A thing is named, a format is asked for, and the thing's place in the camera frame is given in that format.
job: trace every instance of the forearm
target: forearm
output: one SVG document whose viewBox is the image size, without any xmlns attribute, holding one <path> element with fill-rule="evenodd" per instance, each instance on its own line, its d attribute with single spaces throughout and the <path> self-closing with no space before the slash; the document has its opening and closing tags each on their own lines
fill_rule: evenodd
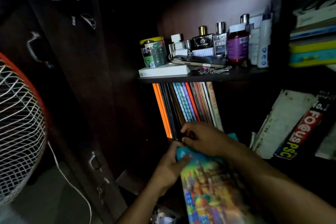
<svg viewBox="0 0 336 224">
<path fill-rule="evenodd" d="M 246 146 L 240 145 L 236 154 L 223 154 L 223 157 L 241 172 L 280 223 L 336 223 L 333 207 L 271 167 Z"/>
<path fill-rule="evenodd" d="M 162 189 L 151 179 L 117 224 L 148 224 Z"/>
</svg>

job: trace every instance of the purple book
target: purple book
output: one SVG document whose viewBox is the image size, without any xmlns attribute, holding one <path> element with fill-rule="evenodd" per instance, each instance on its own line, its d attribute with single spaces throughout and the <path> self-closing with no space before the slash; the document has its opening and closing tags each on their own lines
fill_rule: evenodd
<svg viewBox="0 0 336 224">
<path fill-rule="evenodd" d="M 187 91 L 187 87 L 186 87 L 186 85 L 184 83 L 181 83 L 181 84 L 182 84 L 182 87 L 183 87 L 183 91 L 184 91 L 185 97 L 187 98 L 188 105 L 189 105 L 190 110 L 191 110 L 192 118 L 196 121 L 195 112 L 194 112 L 194 109 L 193 109 L 193 105 L 191 104 L 191 101 L 190 101 L 190 97 L 189 97 L 189 94 L 188 94 L 188 91 Z"/>
</svg>

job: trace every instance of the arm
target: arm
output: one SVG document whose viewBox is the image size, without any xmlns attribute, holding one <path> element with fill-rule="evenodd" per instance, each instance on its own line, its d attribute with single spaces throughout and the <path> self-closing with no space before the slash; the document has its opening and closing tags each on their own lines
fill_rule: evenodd
<svg viewBox="0 0 336 224">
<path fill-rule="evenodd" d="M 183 138 L 183 142 L 195 150 L 230 161 L 280 223 L 336 223 L 335 208 L 212 125 L 187 123 L 181 132 L 189 137 L 195 134 L 196 140 Z"/>
<path fill-rule="evenodd" d="M 179 163 L 176 162 L 176 149 L 180 146 L 183 145 L 178 141 L 171 144 L 144 190 L 122 214 L 117 224 L 148 224 L 158 198 L 174 185 L 182 169 L 190 161 L 191 156 L 188 155 L 181 159 Z"/>
</svg>

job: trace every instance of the person's right hand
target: person's right hand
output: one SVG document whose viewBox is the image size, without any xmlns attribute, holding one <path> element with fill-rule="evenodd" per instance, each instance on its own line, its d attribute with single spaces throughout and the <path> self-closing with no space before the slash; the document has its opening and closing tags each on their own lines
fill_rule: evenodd
<svg viewBox="0 0 336 224">
<path fill-rule="evenodd" d="M 235 141 L 211 124 L 204 122 L 187 122 L 181 132 L 187 135 L 187 137 L 182 138 L 187 146 L 209 156 L 230 158 L 246 148 L 245 145 Z"/>
</svg>

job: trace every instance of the fan grille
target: fan grille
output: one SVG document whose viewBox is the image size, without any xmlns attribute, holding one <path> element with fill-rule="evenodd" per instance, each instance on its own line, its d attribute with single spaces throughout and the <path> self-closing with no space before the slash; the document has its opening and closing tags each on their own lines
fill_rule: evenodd
<svg viewBox="0 0 336 224">
<path fill-rule="evenodd" d="M 43 110 L 23 79 L 0 60 L 0 206 L 25 186 L 45 147 Z"/>
</svg>

